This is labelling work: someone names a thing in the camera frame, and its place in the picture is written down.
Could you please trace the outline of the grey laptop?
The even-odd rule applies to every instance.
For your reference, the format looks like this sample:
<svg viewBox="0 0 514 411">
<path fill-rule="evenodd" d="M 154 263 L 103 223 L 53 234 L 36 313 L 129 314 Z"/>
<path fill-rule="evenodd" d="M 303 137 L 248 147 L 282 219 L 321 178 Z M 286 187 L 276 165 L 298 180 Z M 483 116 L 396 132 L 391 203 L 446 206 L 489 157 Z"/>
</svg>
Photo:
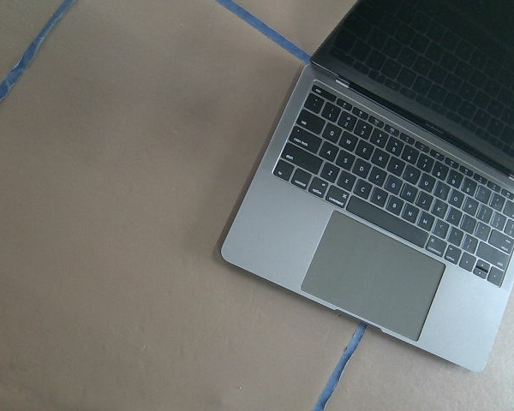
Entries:
<svg viewBox="0 0 514 411">
<path fill-rule="evenodd" d="M 359 1 L 311 56 L 221 248 L 479 372 L 514 284 L 514 1 Z"/>
</svg>

